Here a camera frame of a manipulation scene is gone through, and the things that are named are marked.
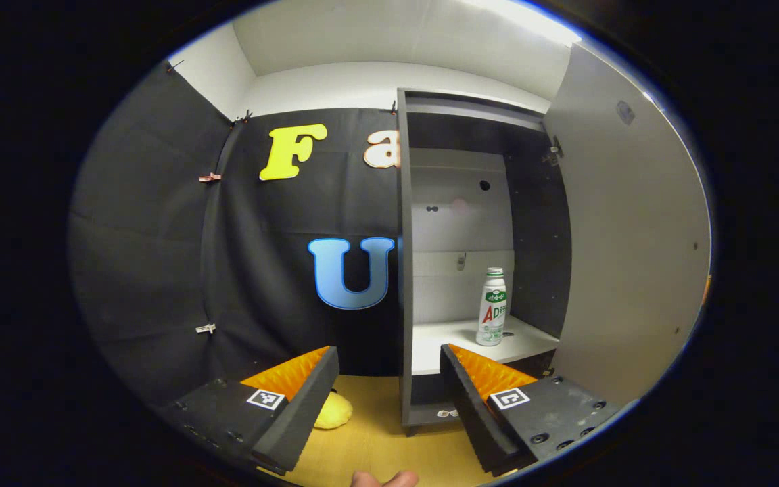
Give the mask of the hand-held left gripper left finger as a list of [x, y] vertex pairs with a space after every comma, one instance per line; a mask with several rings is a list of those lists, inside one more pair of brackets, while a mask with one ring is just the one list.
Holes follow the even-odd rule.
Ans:
[[336, 346], [307, 352], [250, 378], [229, 374], [160, 408], [161, 418], [229, 465], [293, 471], [333, 391]]

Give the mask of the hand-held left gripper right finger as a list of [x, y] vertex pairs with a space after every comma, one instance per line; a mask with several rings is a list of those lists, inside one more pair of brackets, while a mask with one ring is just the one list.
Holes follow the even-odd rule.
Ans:
[[480, 465], [494, 477], [565, 453], [622, 408], [570, 379], [537, 379], [455, 344], [441, 346], [440, 373]]

